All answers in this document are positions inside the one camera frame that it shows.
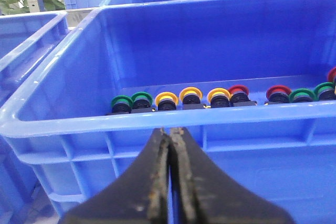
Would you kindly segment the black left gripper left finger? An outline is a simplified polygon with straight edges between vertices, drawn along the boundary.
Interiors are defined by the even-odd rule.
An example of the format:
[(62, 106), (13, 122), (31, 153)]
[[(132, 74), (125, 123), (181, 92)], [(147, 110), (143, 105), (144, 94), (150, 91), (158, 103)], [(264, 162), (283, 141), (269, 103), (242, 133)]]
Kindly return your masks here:
[(103, 191), (70, 209), (59, 223), (167, 223), (169, 137), (153, 130), (130, 167)]

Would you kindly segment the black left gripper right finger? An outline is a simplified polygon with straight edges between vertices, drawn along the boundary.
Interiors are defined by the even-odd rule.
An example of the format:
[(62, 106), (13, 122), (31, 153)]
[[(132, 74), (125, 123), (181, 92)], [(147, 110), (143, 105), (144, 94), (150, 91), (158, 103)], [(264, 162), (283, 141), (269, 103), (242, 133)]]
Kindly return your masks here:
[(171, 178), (179, 223), (294, 223), (283, 208), (222, 171), (185, 127), (170, 130)]

